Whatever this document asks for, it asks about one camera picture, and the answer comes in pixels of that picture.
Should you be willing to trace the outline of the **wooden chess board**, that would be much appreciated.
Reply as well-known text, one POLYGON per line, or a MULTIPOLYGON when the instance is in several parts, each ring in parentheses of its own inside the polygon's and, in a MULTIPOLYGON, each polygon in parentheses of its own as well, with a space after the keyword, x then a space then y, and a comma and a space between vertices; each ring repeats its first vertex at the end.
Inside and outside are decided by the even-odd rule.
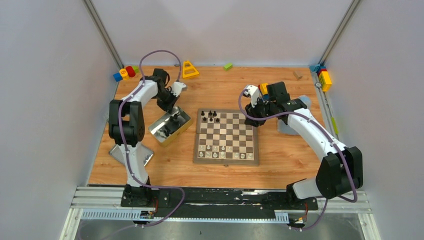
POLYGON ((256 127, 245 124, 235 109, 200 108, 197 111, 193 162, 217 165, 259 165, 256 127))

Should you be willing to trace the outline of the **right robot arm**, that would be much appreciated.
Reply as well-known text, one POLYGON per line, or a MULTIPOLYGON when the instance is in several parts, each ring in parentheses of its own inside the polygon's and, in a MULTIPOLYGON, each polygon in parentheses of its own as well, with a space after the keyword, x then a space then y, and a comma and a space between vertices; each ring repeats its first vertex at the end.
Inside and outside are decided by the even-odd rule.
POLYGON ((348 147, 332 136, 313 116, 306 103, 292 99, 286 85, 280 81, 266 86, 267 97, 259 87, 247 85, 240 96, 250 99, 240 107, 245 124, 262 126, 277 118, 296 131, 312 148, 320 161, 315 177, 287 185, 286 204, 298 209, 306 199, 341 198, 351 203, 358 200, 357 190, 363 186, 363 155, 356 147, 348 147))

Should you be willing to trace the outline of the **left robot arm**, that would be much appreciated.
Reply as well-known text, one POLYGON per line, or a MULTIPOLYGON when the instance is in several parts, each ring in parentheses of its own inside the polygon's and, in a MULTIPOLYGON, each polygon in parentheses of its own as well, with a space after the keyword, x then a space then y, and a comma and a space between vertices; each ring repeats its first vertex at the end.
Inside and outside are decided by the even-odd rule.
POLYGON ((167 81, 170 75, 162 68, 154 69, 152 75, 143 75, 134 90, 121 100, 109 103, 109 137, 114 139, 123 157, 127 172, 127 183, 123 198, 135 200, 140 206, 149 206, 153 201, 150 178, 143 163, 142 140, 145 136, 143 108, 151 100, 170 113, 187 85, 176 80, 167 81))

